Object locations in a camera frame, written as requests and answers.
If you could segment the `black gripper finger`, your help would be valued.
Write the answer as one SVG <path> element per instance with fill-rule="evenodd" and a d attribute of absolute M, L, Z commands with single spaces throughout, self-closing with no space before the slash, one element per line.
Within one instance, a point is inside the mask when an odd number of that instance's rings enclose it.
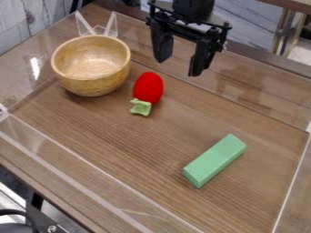
<path fill-rule="evenodd" d="M 191 57 L 188 76 L 199 76 L 209 68 L 215 49 L 208 39 L 201 39 L 196 43 L 196 51 Z"/>
<path fill-rule="evenodd" d="M 161 27 L 151 28 L 153 55 L 157 63 L 167 61 L 172 55 L 173 37 Z"/>

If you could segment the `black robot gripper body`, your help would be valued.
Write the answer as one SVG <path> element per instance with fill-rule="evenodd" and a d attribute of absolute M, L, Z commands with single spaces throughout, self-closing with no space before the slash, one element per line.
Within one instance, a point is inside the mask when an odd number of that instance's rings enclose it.
<path fill-rule="evenodd" d="M 149 2 L 148 5 L 148 20 L 156 20 L 172 34 L 189 41 L 205 37 L 215 51 L 223 51 L 232 25 L 212 13 L 213 2 Z"/>

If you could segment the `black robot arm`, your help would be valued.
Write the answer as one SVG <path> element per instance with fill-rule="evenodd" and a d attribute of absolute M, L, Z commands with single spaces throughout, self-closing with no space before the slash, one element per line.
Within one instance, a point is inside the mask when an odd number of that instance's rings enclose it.
<path fill-rule="evenodd" d="M 212 13 L 215 0 L 148 0 L 148 5 L 145 24 L 151 29 L 156 62 L 171 58 L 173 37 L 177 36 L 196 44 L 188 76 L 200 76 L 209 68 L 215 54 L 223 51 L 232 29 L 231 23 Z"/>

